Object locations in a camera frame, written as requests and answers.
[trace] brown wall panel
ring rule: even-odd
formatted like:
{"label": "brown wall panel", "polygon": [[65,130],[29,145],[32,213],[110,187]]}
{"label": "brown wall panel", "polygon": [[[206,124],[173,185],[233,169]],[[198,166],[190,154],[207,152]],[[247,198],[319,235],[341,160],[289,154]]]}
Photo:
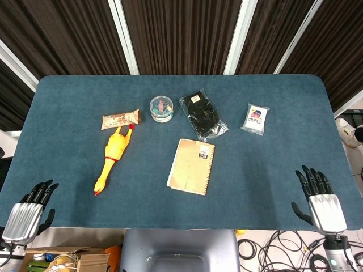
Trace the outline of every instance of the brown wall panel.
{"label": "brown wall panel", "polygon": [[222,74],[241,0],[122,0],[140,74]]}
{"label": "brown wall panel", "polygon": [[363,89],[362,1],[325,0],[281,73],[314,74],[333,110]]}
{"label": "brown wall panel", "polygon": [[272,74],[314,0],[259,0],[236,74]]}
{"label": "brown wall panel", "polygon": [[21,130],[34,93],[0,61],[0,129]]}
{"label": "brown wall panel", "polygon": [[106,0],[2,0],[0,39],[38,78],[129,74]]}

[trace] box on floor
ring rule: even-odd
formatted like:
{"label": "box on floor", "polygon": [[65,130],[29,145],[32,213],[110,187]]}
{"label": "box on floor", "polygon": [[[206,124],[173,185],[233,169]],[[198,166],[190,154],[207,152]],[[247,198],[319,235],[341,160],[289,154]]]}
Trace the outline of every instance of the box on floor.
{"label": "box on floor", "polygon": [[34,254],[76,254],[79,257],[76,272],[105,272],[108,266],[109,253],[102,248],[90,247],[54,247],[54,248],[29,248],[26,250],[19,272],[27,272],[27,264],[33,259]]}

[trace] white shoe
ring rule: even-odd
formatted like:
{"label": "white shoe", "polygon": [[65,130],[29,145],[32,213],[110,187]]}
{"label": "white shoe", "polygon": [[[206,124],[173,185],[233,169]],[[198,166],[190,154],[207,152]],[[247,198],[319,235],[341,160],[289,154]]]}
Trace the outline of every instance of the white shoe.
{"label": "white shoe", "polygon": [[346,120],[344,120],[343,118],[337,118],[335,120],[335,123],[338,128],[340,138],[348,147],[356,148],[362,144],[354,136],[354,132],[356,131],[356,129],[348,122],[346,122]]}

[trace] notebook label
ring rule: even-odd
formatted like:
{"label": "notebook label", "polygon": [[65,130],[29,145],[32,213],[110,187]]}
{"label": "notebook label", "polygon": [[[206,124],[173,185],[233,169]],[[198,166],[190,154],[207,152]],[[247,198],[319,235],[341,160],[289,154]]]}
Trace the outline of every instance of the notebook label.
{"label": "notebook label", "polygon": [[202,159],[207,159],[209,154],[209,146],[201,145],[199,148],[199,156]]}
{"label": "notebook label", "polygon": [[198,96],[198,95],[196,95],[196,96],[193,96],[193,97],[191,98],[191,100],[192,100],[192,102],[193,102],[193,103],[195,103],[195,102],[198,102],[198,101],[200,100],[200,98],[199,98],[199,96]]}

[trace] notebook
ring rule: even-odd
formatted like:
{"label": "notebook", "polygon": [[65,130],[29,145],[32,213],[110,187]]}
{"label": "notebook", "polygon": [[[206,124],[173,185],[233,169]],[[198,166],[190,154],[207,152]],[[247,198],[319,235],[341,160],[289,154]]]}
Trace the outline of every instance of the notebook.
{"label": "notebook", "polygon": [[180,139],[167,186],[205,196],[214,155],[214,145]]}

